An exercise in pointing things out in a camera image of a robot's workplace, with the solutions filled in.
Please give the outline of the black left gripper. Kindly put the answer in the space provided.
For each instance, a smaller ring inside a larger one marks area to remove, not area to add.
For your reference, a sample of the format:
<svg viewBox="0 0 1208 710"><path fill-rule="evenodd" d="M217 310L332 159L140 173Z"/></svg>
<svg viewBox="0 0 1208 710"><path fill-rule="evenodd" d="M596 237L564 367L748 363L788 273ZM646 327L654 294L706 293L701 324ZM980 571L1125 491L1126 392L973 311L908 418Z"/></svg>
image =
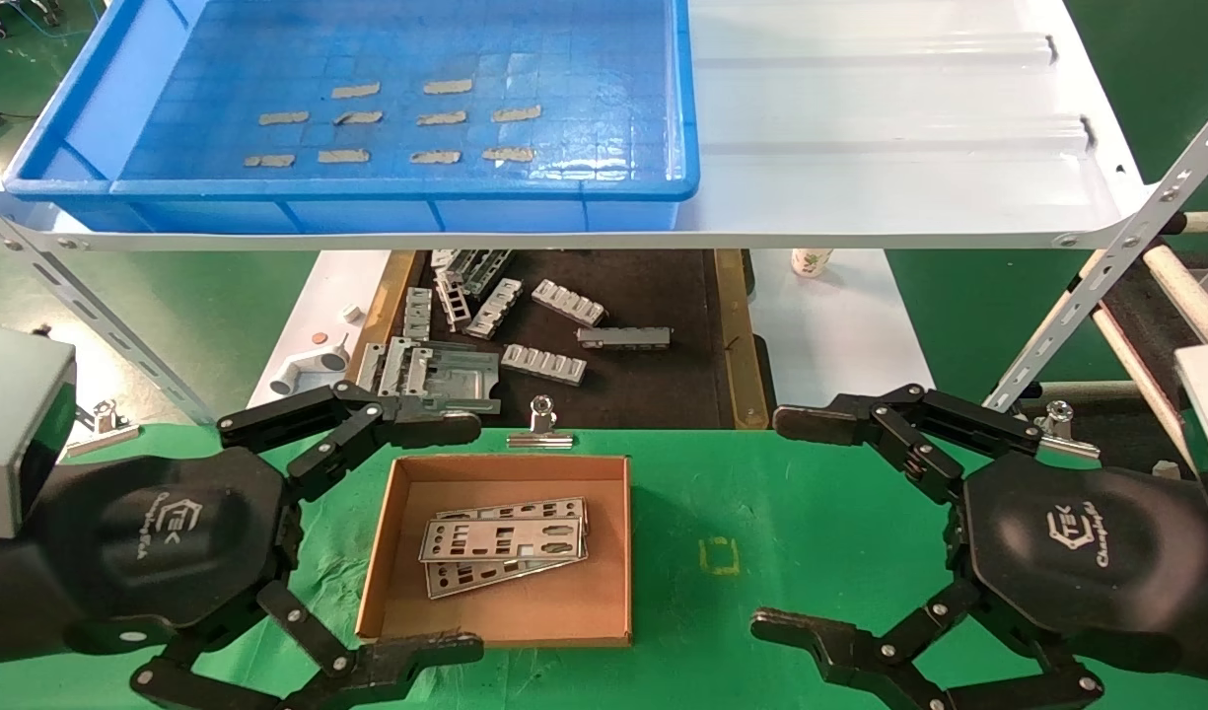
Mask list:
<svg viewBox="0 0 1208 710"><path fill-rule="evenodd" d="M476 414L338 382L225 415L217 430L223 448L243 449L54 469L21 531L0 539L0 664L167 644L133 675L157 708L352 709L401 700L432 667L481 660L467 632L347 648L283 583L301 543L297 500L315 502L382 448L474 442ZM285 481L256 455L306 440ZM263 617L315 662L301 688L280 698L194 673L205 650Z"/></svg>

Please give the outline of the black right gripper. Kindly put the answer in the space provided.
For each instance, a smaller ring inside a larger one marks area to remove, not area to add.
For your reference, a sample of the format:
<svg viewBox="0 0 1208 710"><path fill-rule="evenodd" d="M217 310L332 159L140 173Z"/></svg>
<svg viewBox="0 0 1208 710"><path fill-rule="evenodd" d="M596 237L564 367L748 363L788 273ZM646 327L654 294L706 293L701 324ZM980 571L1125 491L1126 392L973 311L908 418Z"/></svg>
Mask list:
<svg viewBox="0 0 1208 710"><path fill-rule="evenodd" d="M753 638L811 653L825 682L888 709L1086 709L1105 687L1071 653L1208 681L1208 505L1197 482L1036 461L1039 427L919 384L842 392L824 408L784 405L773 426L784 440L869 446L934 504L962 500L956 571L974 584L947 584L883 638L829 617L753 613ZM962 485L962 464L937 440L1004 458ZM948 688L927 677L916 660L971 612L1039 674Z"/></svg>

